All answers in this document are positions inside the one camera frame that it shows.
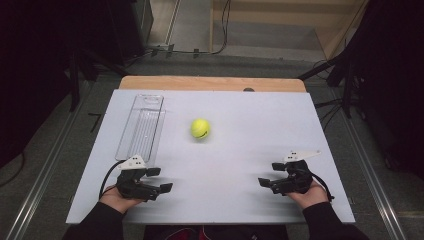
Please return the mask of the light wooden frame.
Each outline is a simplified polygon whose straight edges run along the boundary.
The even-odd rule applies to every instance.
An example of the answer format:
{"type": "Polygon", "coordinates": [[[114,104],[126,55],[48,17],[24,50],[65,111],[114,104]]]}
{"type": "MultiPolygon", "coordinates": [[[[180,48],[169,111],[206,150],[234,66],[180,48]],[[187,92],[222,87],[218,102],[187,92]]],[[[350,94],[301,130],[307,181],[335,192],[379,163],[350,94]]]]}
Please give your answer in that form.
{"type": "Polygon", "coordinates": [[[368,0],[209,0],[209,50],[289,60],[330,59],[368,0]]]}

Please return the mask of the person's right hand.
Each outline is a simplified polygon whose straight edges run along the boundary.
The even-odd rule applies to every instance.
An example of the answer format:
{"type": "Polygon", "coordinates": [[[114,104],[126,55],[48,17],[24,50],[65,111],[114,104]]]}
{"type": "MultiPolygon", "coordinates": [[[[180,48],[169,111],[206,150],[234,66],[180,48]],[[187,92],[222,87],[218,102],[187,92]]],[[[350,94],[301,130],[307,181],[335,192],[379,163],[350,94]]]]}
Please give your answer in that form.
{"type": "Polygon", "coordinates": [[[301,209],[306,209],[313,205],[328,202],[329,198],[325,189],[316,181],[312,181],[309,190],[302,194],[297,192],[287,193],[287,196],[294,200],[301,209]]]}

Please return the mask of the person's left hand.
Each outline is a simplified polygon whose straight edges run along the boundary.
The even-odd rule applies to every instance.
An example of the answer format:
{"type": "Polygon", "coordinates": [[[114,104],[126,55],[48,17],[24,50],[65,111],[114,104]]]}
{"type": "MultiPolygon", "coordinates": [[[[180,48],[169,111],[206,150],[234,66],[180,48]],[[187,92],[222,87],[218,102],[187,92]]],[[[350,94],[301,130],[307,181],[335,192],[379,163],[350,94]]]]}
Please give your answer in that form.
{"type": "Polygon", "coordinates": [[[100,202],[124,214],[130,208],[142,203],[143,200],[142,199],[126,199],[120,194],[116,186],[109,186],[102,193],[100,197],[100,202]]]}

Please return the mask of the yellow tennis ball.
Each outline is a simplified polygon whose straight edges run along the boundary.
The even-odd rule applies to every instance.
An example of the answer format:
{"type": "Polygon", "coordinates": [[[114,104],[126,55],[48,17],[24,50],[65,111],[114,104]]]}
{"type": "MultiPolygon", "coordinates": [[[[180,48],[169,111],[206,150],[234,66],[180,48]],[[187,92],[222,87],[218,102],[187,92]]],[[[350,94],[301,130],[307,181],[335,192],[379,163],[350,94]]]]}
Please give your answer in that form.
{"type": "Polygon", "coordinates": [[[205,119],[195,119],[191,123],[190,132],[194,138],[203,139],[210,133],[210,124],[205,119]]]}

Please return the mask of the person's dark clothing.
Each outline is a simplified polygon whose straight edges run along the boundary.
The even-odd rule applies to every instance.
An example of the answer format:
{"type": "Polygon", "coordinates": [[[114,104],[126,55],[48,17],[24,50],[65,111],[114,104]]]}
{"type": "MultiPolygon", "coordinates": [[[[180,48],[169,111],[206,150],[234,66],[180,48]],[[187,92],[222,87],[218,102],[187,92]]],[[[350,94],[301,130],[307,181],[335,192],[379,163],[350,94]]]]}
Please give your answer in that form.
{"type": "Polygon", "coordinates": [[[284,225],[148,225],[143,240],[289,240],[284,225]]]}

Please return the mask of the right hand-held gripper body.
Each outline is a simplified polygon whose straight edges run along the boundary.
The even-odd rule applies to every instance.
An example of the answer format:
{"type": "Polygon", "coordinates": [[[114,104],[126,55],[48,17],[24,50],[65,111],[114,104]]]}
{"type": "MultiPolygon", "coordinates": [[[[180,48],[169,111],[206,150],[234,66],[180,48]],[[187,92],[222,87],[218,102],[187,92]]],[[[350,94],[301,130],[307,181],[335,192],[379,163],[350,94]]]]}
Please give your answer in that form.
{"type": "Polygon", "coordinates": [[[306,159],[320,155],[319,150],[292,150],[281,162],[286,164],[286,173],[288,176],[280,180],[274,180],[270,183],[270,189],[274,194],[280,193],[306,193],[311,185],[313,174],[309,170],[306,159]]]}

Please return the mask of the wooden table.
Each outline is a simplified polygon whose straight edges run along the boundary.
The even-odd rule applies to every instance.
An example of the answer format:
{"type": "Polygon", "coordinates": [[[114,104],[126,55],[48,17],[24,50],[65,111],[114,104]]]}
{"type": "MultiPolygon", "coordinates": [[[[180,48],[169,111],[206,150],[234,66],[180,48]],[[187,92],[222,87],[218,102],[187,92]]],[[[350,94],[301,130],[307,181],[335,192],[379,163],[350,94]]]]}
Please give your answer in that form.
{"type": "Polygon", "coordinates": [[[201,77],[201,76],[125,76],[120,89],[182,91],[306,92],[300,79],[201,77]]]}

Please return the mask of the dark curtain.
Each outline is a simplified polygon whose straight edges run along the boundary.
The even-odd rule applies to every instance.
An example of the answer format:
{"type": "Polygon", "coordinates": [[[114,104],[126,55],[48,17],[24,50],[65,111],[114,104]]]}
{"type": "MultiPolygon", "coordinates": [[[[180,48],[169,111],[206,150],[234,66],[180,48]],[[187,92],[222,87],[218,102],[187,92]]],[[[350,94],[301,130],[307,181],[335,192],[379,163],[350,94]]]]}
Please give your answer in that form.
{"type": "Polygon", "coordinates": [[[145,53],[152,23],[150,0],[0,0],[0,168],[71,96],[71,50],[124,69],[145,53]]]}
{"type": "Polygon", "coordinates": [[[355,64],[389,168],[424,180],[424,0],[369,0],[355,64]]]}

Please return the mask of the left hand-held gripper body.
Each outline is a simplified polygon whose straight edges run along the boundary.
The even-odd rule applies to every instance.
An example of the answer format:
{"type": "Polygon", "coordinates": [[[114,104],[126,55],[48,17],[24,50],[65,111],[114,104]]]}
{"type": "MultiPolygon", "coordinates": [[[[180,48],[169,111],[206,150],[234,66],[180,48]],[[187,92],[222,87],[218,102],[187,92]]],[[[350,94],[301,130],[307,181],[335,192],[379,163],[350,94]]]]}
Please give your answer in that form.
{"type": "Polygon", "coordinates": [[[161,194],[160,187],[146,185],[141,181],[148,168],[140,155],[134,155],[118,165],[121,173],[116,187],[124,198],[155,201],[161,194]]]}

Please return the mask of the black metal stand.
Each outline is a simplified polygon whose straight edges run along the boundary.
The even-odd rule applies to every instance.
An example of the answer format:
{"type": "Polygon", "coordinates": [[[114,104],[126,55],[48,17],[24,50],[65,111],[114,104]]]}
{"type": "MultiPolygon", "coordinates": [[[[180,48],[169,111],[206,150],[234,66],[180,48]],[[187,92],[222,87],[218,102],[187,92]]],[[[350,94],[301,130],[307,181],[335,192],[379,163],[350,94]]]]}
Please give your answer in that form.
{"type": "Polygon", "coordinates": [[[69,80],[71,84],[70,112],[74,112],[76,110],[81,100],[79,73],[82,73],[88,81],[95,81],[97,79],[95,69],[89,64],[89,61],[100,63],[121,77],[130,75],[129,72],[101,57],[94,51],[80,48],[71,50],[69,56],[69,80]]]}
{"type": "Polygon", "coordinates": [[[298,79],[305,81],[329,68],[331,68],[331,72],[326,79],[327,85],[337,87],[341,82],[344,82],[341,107],[346,117],[351,118],[351,91],[353,88],[355,64],[348,54],[341,53],[330,60],[325,60],[322,64],[298,76],[298,79]]]}

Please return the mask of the clear plastic tray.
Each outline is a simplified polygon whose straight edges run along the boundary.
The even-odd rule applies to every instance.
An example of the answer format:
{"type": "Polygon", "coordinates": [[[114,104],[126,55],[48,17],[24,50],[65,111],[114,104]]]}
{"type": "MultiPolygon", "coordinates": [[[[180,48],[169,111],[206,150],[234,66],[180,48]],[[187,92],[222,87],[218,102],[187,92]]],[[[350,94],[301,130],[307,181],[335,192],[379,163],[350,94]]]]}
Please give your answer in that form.
{"type": "Polygon", "coordinates": [[[155,165],[162,126],[165,118],[164,97],[143,95],[135,97],[115,155],[127,160],[139,155],[148,167],[155,165]]]}

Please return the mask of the metal floor rail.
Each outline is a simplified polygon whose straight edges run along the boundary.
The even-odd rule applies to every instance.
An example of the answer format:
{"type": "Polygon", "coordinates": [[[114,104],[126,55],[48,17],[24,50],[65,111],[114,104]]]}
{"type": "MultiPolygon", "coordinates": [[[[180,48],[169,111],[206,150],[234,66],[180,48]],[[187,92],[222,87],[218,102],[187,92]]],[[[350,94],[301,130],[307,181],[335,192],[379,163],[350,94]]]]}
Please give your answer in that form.
{"type": "Polygon", "coordinates": [[[366,145],[361,142],[355,118],[348,118],[343,108],[336,105],[323,127],[356,225],[371,240],[407,240],[389,191],[374,169],[366,145]]]}
{"type": "Polygon", "coordinates": [[[58,136],[53,142],[52,148],[49,151],[47,159],[44,162],[43,167],[37,175],[34,183],[31,185],[31,189],[25,197],[17,216],[11,226],[6,240],[22,240],[25,232],[41,202],[41,199],[46,191],[46,188],[50,182],[58,164],[59,154],[62,151],[63,146],[66,143],[67,137],[71,131],[71,128],[80,112],[80,109],[87,97],[89,96],[93,87],[93,82],[82,81],[80,83],[80,101],[76,105],[73,112],[69,112],[58,136]]]}

